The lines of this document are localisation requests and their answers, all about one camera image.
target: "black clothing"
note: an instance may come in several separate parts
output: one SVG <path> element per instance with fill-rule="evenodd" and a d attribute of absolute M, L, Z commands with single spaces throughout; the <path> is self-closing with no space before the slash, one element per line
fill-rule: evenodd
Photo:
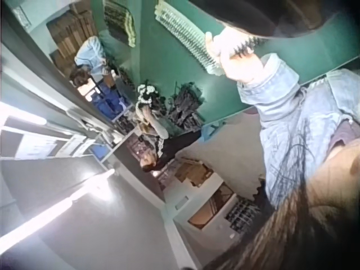
<path fill-rule="evenodd" d="M 156 165 L 152 170 L 161 170 L 167 165 L 181 149 L 193 144 L 201 137 L 201 131 L 188 132 L 171 139 L 157 138 L 155 142 Z"/>

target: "denim jacket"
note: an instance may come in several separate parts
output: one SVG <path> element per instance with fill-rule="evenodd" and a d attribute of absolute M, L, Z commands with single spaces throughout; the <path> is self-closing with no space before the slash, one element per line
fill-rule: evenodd
<path fill-rule="evenodd" d="M 359 122 L 360 77 L 349 70 L 329 72 L 308 88 L 300 87 L 299 75 L 275 53 L 262 57 L 264 76 L 238 90 L 244 103 L 254 105 L 260 115 L 260 140 L 264 149 L 266 193 L 273 206 L 299 184 L 299 180 L 278 181 L 278 174 L 295 173 L 298 151 L 305 145 L 305 178 L 324 162 L 331 136 L 348 119 Z"/>
<path fill-rule="evenodd" d="M 104 49 L 98 37 L 88 38 L 80 47 L 75 57 L 75 63 L 90 67 L 92 75 L 102 75 L 104 67 L 102 59 L 105 58 Z"/>

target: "hanging clothes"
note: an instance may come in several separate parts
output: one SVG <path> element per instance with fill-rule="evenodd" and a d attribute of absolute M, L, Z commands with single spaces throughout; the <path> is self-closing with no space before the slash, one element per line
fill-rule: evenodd
<path fill-rule="evenodd" d="M 105 24 L 110 35 L 134 48 L 136 32 L 130 11 L 112 0 L 103 0 Z"/>

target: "hair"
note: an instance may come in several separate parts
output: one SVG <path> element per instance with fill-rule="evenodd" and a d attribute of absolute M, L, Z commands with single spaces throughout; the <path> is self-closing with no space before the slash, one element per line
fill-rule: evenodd
<path fill-rule="evenodd" d="M 281 199 L 276 211 L 267 209 L 259 214 L 241 241 L 204 270 L 343 269 L 358 265 L 356 220 L 340 208 L 309 206 L 305 155 L 310 153 L 305 136 L 299 138 L 291 140 L 276 180 L 277 189 L 291 182 L 297 187 L 295 191 Z"/>
<path fill-rule="evenodd" d="M 76 87 L 83 86 L 88 83 L 87 72 L 82 69 L 82 66 L 73 66 L 70 72 L 69 79 L 74 83 Z"/>
<path fill-rule="evenodd" d="M 274 35 L 297 37 L 306 34 L 321 27 L 346 6 L 339 0 L 190 0 L 190 2 L 232 27 L 263 37 Z"/>
<path fill-rule="evenodd" d="M 142 133 L 153 134 L 152 131 L 154 129 L 152 128 L 152 126 L 150 124 L 147 125 L 147 124 L 141 122 L 141 123 L 138 124 L 138 126 L 139 126 L 139 129 L 141 130 Z"/>
<path fill-rule="evenodd" d="M 149 173 L 154 170 L 154 166 L 152 164 L 147 164 L 141 167 L 142 171 L 145 173 Z"/>

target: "floor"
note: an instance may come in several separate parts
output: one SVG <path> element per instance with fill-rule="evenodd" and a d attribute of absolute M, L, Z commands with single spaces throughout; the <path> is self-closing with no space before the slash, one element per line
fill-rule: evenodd
<path fill-rule="evenodd" d="M 265 172 L 258 115 L 237 114 L 208 142 L 195 142 L 179 156 L 203 161 L 238 195 L 252 200 Z"/>

